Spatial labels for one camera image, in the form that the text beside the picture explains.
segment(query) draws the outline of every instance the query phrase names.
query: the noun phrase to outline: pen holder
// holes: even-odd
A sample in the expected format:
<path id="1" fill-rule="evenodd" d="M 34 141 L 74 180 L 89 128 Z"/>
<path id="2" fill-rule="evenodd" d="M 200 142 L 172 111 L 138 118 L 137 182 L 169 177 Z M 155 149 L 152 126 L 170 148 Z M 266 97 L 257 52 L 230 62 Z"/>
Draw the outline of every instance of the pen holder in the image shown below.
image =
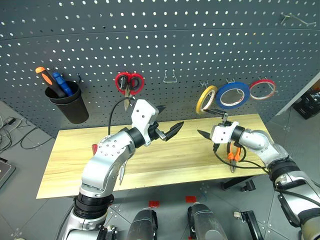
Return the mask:
<path id="1" fill-rule="evenodd" d="M 59 98 L 49 87 L 45 89 L 44 93 L 71 123 L 81 124 L 89 118 L 89 113 L 81 96 L 81 90 L 75 82 L 67 81 L 67 84 L 74 93 L 71 96 Z"/>

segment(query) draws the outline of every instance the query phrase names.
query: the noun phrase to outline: gray floor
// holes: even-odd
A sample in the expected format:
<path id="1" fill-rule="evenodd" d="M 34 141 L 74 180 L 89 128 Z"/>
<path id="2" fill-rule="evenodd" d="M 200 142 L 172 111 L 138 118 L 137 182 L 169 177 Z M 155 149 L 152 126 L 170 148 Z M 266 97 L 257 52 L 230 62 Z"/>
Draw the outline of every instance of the gray floor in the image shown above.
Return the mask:
<path id="1" fill-rule="evenodd" d="M 0 102 L 0 115 L 5 118 L 17 113 Z M 293 109 L 276 116 L 266 125 L 273 139 L 283 145 L 293 159 L 313 180 L 320 182 L 320 114 L 304 120 Z M 12 131 L 18 140 L 30 128 Z M 48 139 L 40 130 L 25 140 L 33 146 Z M 67 197 L 35 199 L 54 140 L 32 150 L 20 146 L 5 151 L 0 157 L 16 166 L 13 176 L 0 189 L 0 239 L 52 240 L 66 210 L 72 204 Z M 148 206 L 150 200 L 160 202 L 156 209 L 158 239 L 188 239 L 185 196 L 196 196 L 220 220 L 230 240 L 251 239 L 246 224 L 233 218 L 233 211 L 253 210 L 266 240 L 297 240 L 299 229 L 287 222 L 277 194 L 267 176 L 254 179 L 256 190 L 241 192 L 220 189 L 219 180 L 192 182 L 116 192 L 115 203 L 109 208 L 108 223 L 118 227 L 118 239 L 124 239 L 135 214 Z"/>

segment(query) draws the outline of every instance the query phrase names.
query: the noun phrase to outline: wooden tabletop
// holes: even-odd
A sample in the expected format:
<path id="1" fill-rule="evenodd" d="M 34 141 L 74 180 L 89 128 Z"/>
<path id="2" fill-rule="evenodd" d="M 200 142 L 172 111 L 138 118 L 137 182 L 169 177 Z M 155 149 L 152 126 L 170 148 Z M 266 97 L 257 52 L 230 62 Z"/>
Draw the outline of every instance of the wooden tabletop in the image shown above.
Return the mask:
<path id="1" fill-rule="evenodd" d="M 258 114 L 230 116 L 228 120 L 237 121 L 245 128 L 268 132 Z M 185 120 L 180 132 L 169 141 L 158 139 L 148 147 L 140 147 L 127 162 L 122 184 L 119 185 L 118 178 L 114 191 L 264 174 L 261 169 L 240 168 L 231 173 L 230 167 L 214 156 L 213 142 L 202 137 L 197 129 L 210 132 L 213 125 L 221 121 L 220 117 Z M 159 129 L 167 132 L 178 122 L 181 121 L 160 122 Z M 124 127 L 130 128 L 112 126 L 111 133 Z M 36 198 L 78 195 L 83 169 L 93 155 L 91 146 L 107 133 L 107 127 L 60 130 Z M 218 153 L 227 159 L 224 145 L 220 146 Z M 246 160 L 263 165 L 250 151 L 247 151 Z"/>

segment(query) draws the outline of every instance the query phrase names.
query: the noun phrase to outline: gray pegboard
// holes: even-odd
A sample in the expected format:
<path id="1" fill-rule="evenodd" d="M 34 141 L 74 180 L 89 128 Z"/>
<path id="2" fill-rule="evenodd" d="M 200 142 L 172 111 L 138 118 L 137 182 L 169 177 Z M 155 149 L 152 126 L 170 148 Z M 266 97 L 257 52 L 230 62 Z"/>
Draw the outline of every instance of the gray pegboard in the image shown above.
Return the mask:
<path id="1" fill-rule="evenodd" d="M 60 128 L 107 125 L 111 107 L 122 97 L 114 84 L 114 77 L 119 71 L 137 71 L 145 77 L 145 87 L 137 97 L 167 106 L 159 121 L 199 118 L 195 114 L 195 105 L 204 90 L 199 81 L 208 80 L 210 85 L 221 87 L 227 83 L 227 78 L 234 78 L 249 85 L 266 76 L 277 84 L 278 92 L 273 97 L 265 101 L 249 100 L 229 111 L 231 115 L 259 113 L 265 122 L 319 72 L 320 31 L 317 26 L 275 25 L 279 16 L 271 11 L 286 12 L 286 8 L 295 13 L 294 10 L 299 10 L 301 16 L 308 13 L 304 20 L 318 21 L 320 3 L 317 1 L 313 4 L 313 1 L 283 0 L 157 0 L 133 3 L 122 0 L 112 3 L 86 1 L 85 5 L 82 1 L 74 1 L 73 5 L 70 1 L 51 1 L 50 6 L 45 2 L 32 1 L 28 6 L 19 7 L 14 7 L 14 4 L 9 1 L 1 3 L 5 9 L 2 9 L 0 19 L 4 23 L 0 26 L 4 36 L 0 40 L 1 99 L 52 136 Z M 167 15 L 158 14 L 161 11 L 166 11 Z M 192 17 L 186 17 L 185 11 L 188 15 L 193 13 Z M 66 19 L 67 13 L 73 17 Z M 216 23 L 239 23 L 241 20 L 245 25 L 240 28 L 219 23 L 217 28 L 212 25 L 200 27 L 208 17 Z M 88 27 L 106 22 L 106 26 L 116 25 L 116 28 Z M 175 22 L 179 23 L 177 27 L 174 27 Z M 117 27 L 124 23 L 139 27 Z M 49 31 L 41 32 L 44 26 Z M 55 31 L 62 26 L 63 32 Z M 8 31 L 22 32 L 23 35 L 13 34 L 10 37 Z M 38 66 L 47 67 L 51 73 L 63 72 L 70 81 L 78 81 L 77 73 L 80 74 L 80 87 L 90 114 L 86 122 L 78 125 L 69 123 L 46 99 L 46 86 L 35 74 Z M 169 78 L 175 69 L 177 83 L 163 83 L 165 69 Z M 263 95 L 267 89 L 267 86 L 257 88 L 255 94 Z M 114 113 L 112 124 L 128 123 L 130 113 L 124 113 L 121 104 Z"/>

